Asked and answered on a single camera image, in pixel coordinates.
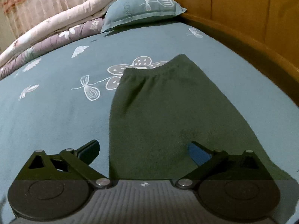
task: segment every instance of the gray ribbed surface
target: gray ribbed surface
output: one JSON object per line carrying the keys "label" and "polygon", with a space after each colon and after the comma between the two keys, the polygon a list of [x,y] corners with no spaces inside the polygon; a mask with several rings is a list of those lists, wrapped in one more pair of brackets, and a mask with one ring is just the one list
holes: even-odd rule
{"label": "gray ribbed surface", "polygon": [[[119,181],[116,187],[95,192],[74,215],[48,224],[230,224],[207,212],[191,191],[169,181]],[[37,222],[19,218],[12,224]],[[266,219],[255,224],[274,224]]]}

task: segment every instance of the pillowcase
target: pillowcase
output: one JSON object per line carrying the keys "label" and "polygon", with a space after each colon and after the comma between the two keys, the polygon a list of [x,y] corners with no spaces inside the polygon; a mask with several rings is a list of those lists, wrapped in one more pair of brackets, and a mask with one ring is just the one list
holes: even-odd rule
{"label": "pillowcase", "polygon": [[172,18],[185,11],[174,0],[117,0],[107,11],[101,33],[120,26]]}

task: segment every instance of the purple blanket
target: purple blanket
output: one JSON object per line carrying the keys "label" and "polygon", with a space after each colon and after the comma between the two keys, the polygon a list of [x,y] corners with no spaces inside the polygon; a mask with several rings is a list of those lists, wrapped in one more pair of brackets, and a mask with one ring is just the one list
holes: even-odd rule
{"label": "purple blanket", "polygon": [[14,71],[28,62],[49,53],[52,50],[65,46],[74,41],[99,34],[101,32],[104,19],[97,18],[83,24],[74,26],[67,31],[54,34],[41,42],[23,51],[17,57],[11,59],[0,69],[0,80],[12,74]]}

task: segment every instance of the elastic waistband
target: elastic waistband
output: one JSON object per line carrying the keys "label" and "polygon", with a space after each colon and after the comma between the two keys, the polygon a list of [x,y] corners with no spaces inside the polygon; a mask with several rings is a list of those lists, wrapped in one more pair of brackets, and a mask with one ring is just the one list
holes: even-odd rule
{"label": "elastic waistband", "polygon": [[186,65],[185,62],[188,62],[189,59],[186,55],[180,54],[177,55],[175,58],[171,59],[164,65],[158,66],[157,68],[153,69],[138,69],[138,68],[126,68],[124,70],[124,75],[122,78],[138,75],[138,76],[155,76],[164,74],[168,71],[173,70],[174,68],[180,67],[182,64]]}

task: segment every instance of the bed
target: bed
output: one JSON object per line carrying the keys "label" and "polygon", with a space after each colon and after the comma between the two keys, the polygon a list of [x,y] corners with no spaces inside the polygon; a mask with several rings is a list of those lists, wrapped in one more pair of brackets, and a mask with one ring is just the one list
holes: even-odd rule
{"label": "bed", "polygon": [[[293,224],[299,219],[299,108],[294,102],[298,91],[287,95],[288,90],[298,88],[296,72],[281,74],[288,79],[283,83],[278,78],[279,88],[269,79],[275,78],[275,73],[259,68],[266,77],[248,62],[256,59],[248,50],[226,44],[227,37],[219,35],[224,33],[221,29],[215,33],[217,28],[192,17],[197,6],[186,1],[182,6],[190,13],[77,40],[40,56],[0,81],[1,196],[6,196],[10,184],[37,149],[57,154],[97,139],[100,154],[91,167],[108,176],[109,113],[124,70],[118,65],[137,67],[136,62],[142,61],[150,69],[185,54],[237,108],[270,159],[289,174],[288,179],[276,180],[281,202],[273,220]],[[6,203],[3,223],[13,218]]]}

